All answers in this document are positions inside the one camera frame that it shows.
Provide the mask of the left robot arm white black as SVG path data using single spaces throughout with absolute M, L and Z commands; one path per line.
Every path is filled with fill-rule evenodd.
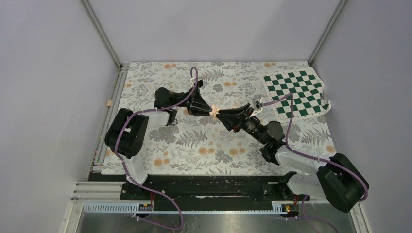
M 149 197 L 151 192 L 150 185 L 145 183 L 148 173 L 142 157 L 138 155 L 147 132 L 154 127 L 172 125 L 177 114 L 174 107 L 186 108 L 189 114 L 196 117 L 212 113 L 212 108 L 201 97 L 198 87 L 186 93 L 175 93 L 161 87 L 155 92 L 154 107 L 141 114 L 121 108 L 104 138 L 104 143 L 121 160 L 126 179 L 134 184 L 132 193 L 140 200 Z

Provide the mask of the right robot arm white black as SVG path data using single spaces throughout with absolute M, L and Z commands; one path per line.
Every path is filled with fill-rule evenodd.
M 367 197 L 369 184 L 354 164 L 343 154 L 324 159 L 293 149 L 281 123 L 270 121 L 266 125 L 254 116 L 254 109 L 245 105 L 237 109 L 218 110 L 216 117 L 229 131 L 244 130 L 263 146 L 264 160 L 278 166 L 288 166 L 302 172 L 285 175 L 279 186 L 279 195 L 291 200 L 296 195 L 326 199 L 337 210 L 348 213 Z

